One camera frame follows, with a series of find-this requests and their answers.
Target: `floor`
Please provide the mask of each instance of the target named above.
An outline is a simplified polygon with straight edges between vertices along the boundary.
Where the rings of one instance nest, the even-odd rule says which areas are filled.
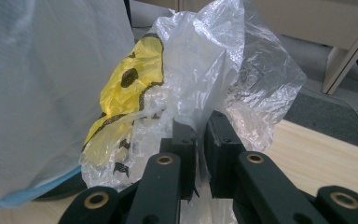
[[[170,9],[131,0],[135,39],[144,35],[158,16],[169,17],[172,14]],[[322,94],[331,47],[278,34],[277,37],[308,77],[285,119],[358,146],[357,65],[353,66],[332,96]]]

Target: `clear plastic bag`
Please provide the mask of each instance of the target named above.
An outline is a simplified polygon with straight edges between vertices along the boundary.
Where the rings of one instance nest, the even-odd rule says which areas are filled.
[[[89,187],[104,185],[117,190],[139,180],[148,158],[158,153],[160,139],[172,137],[175,119],[196,131],[200,146],[196,177],[200,197],[181,203],[181,223],[235,223],[232,201],[212,199],[209,189],[202,148],[206,121],[214,109],[225,112],[247,149],[263,150],[305,75],[248,1],[243,7],[241,0],[216,0],[199,13],[158,18],[148,33],[157,36],[163,46],[162,63],[157,63],[163,64],[163,83],[147,88],[149,84],[142,82],[144,106],[119,119],[114,119],[117,115],[109,112],[109,106],[103,107],[113,122],[99,127],[129,130],[124,135],[90,133],[94,141],[105,134],[109,141],[97,147],[86,141],[80,159],[83,178]],[[160,60],[159,56],[146,58],[149,63]],[[123,80],[125,74],[117,69],[111,79]],[[110,88],[105,86],[103,92]]]
[[[100,90],[133,46],[123,1],[0,0],[0,207],[79,172]]]

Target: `gray carpet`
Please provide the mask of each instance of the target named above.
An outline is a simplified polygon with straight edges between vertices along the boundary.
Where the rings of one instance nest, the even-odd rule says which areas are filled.
[[[358,117],[344,105],[300,93],[284,119],[358,146]]]
[[[333,97],[322,94],[331,47],[278,35],[308,80],[284,117],[293,123],[358,146],[358,67],[343,79]]]

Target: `brass insert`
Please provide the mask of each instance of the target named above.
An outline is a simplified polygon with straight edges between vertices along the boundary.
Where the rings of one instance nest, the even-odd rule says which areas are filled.
[[[264,161],[264,158],[262,156],[259,156],[257,154],[249,154],[246,157],[246,160],[253,162],[253,163],[262,163]]]
[[[105,191],[93,192],[84,201],[84,206],[88,209],[97,209],[104,206],[109,201],[109,195]]]
[[[342,192],[332,192],[332,193],[330,193],[330,197],[335,203],[337,203],[345,208],[349,208],[349,209],[357,209],[358,208],[357,200],[354,199],[349,194],[342,193]]]
[[[173,158],[170,156],[160,156],[157,158],[157,163],[161,165],[168,165],[173,162]]]

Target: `black plastic bracket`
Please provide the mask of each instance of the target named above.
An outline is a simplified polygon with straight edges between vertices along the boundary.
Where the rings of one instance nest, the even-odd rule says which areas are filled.
[[[237,174],[261,223],[328,223],[268,156],[242,152]]]
[[[83,191],[74,199],[59,223],[92,224],[96,223],[95,220],[99,224],[112,223],[113,220],[120,220],[120,217],[112,213],[117,211],[118,205],[119,196],[115,189],[94,187]]]
[[[235,167],[238,156],[245,151],[227,117],[217,111],[210,116],[204,138],[205,159],[211,173],[214,198],[233,198],[237,186]]]
[[[150,157],[126,223],[179,223],[180,164],[172,153]]]
[[[181,199],[190,201],[196,180],[197,142],[194,130],[185,124],[173,121],[172,138],[161,139],[159,152],[170,152],[181,160]]]
[[[315,206],[330,223],[358,223],[358,193],[339,186],[318,190]]]

